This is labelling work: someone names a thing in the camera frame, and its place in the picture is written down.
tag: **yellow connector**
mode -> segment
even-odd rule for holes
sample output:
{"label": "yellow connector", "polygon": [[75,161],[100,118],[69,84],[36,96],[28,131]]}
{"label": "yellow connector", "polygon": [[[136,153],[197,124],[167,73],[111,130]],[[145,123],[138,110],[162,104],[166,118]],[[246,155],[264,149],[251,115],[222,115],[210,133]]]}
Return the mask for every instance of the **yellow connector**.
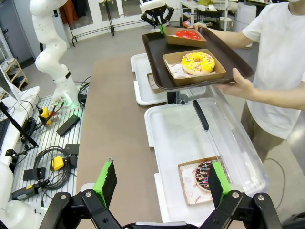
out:
{"label": "yellow connector", "polygon": [[64,165],[65,164],[63,162],[63,159],[60,156],[55,157],[54,160],[52,161],[52,166],[53,166],[55,171],[59,170]]}
{"label": "yellow connector", "polygon": [[[49,110],[48,110],[47,107],[44,107],[44,108],[42,109],[42,114],[41,114],[41,116],[42,116],[43,118],[48,118],[48,117],[50,116],[50,112],[49,112]],[[51,119],[49,119],[49,120],[47,121],[47,125],[49,125],[50,123],[51,123]]]}

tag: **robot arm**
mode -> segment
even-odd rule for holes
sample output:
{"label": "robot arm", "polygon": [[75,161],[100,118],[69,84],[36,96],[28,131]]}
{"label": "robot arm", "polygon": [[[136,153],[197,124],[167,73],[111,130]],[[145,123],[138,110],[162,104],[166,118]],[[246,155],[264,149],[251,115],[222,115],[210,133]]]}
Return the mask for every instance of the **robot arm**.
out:
{"label": "robot arm", "polygon": [[169,22],[174,12],[174,8],[167,6],[165,0],[144,2],[140,5],[140,8],[143,13],[141,19],[152,26],[163,25]]}
{"label": "robot arm", "polygon": [[65,106],[70,106],[72,103],[79,105],[78,90],[67,66],[59,63],[67,50],[67,44],[58,36],[52,17],[53,11],[66,2],[67,0],[31,0],[30,11],[37,39],[46,45],[35,64],[41,72],[52,77],[56,84],[53,103],[64,102]]}

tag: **hand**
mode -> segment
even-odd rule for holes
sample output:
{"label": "hand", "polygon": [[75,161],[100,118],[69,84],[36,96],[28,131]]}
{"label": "hand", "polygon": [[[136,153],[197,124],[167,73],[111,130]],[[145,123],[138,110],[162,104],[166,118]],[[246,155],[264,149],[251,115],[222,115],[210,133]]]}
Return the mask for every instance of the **hand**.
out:
{"label": "hand", "polygon": [[229,94],[241,97],[248,100],[255,100],[256,89],[253,87],[250,80],[247,80],[240,75],[236,68],[233,68],[233,78],[236,81],[234,84],[217,85],[224,94]]}
{"label": "hand", "polygon": [[188,27],[188,29],[195,29],[198,30],[199,28],[207,28],[205,24],[202,23],[195,23],[194,25]]}

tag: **black handle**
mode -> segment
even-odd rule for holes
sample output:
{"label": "black handle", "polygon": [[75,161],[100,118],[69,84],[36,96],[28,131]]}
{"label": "black handle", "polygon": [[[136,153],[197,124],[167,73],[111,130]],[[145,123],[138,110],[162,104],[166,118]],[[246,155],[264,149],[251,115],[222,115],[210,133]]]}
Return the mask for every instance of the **black handle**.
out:
{"label": "black handle", "polygon": [[204,113],[203,113],[199,103],[197,102],[197,100],[193,101],[193,106],[195,108],[195,111],[198,115],[198,118],[199,118],[204,130],[208,131],[210,126],[209,126],[208,121],[206,120]]}
{"label": "black handle", "polygon": [[53,10],[53,12],[54,12],[54,17],[57,18],[57,17],[58,17],[58,12],[57,12],[57,10]]}

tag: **chocolate donut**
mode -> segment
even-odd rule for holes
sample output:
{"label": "chocolate donut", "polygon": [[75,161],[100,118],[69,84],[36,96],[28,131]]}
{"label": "chocolate donut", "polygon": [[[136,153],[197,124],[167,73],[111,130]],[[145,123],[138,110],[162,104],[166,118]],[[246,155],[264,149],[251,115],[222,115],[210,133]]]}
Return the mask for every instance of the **chocolate donut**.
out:
{"label": "chocolate donut", "polygon": [[196,183],[199,188],[204,189],[205,191],[210,191],[208,177],[209,177],[211,165],[212,165],[211,161],[203,161],[197,166],[195,171]]}

